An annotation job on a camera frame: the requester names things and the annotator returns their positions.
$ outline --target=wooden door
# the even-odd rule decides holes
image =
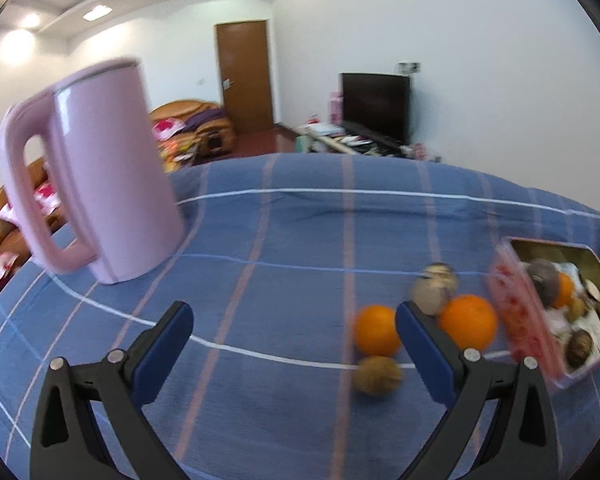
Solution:
[[[224,108],[237,134],[273,128],[267,22],[216,25]]]

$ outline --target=kettle lid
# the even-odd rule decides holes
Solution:
[[[114,59],[108,59],[101,63],[83,68],[82,70],[78,70],[78,72],[65,77],[62,79],[62,81],[59,81],[53,85],[53,88],[55,93],[58,94],[70,86],[92,77],[96,77],[107,72],[113,72],[114,70],[120,70],[122,68],[134,68],[138,65],[140,65],[140,60],[136,57],[117,57]]]

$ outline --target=ceiling light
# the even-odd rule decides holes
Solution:
[[[107,14],[109,14],[112,11],[111,7],[107,7],[106,5],[99,5],[93,8],[93,10],[90,10],[89,12],[87,12],[83,18],[85,20],[87,20],[88,22],[92,22],[93,20],[97,20],[98,18],[101,18],[102,16],[106,16]]]
[[[7,33],[0,44],[0,59],[9,64],[20,64],[31,56],[36,37],[23,28]]]
[[[20,23],[22,28],[35,28],[40,24],[40,15],[32,12],[31,14],[27,14]]]

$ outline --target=flat screen tv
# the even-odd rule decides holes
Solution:
[[[410,79],[401,75],[342,74],[342,118],[399,144],[408,144]]]

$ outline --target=orange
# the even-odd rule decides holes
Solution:
[[[488,301],[466,294],[449,301],[438,326],[460,347],[484,351],[496,337],[498,316]]]
[[[570,304],[574,289],[571,278],[564,272],[558,272],[558,278],[560,278],[560,292],[558,292],[558,297],[555,298],[554,308]]]
[[[391,357],[400,349],[395,310],[388,306],[371,305],[361,310],[353,334],[358,350],[366,355]]]

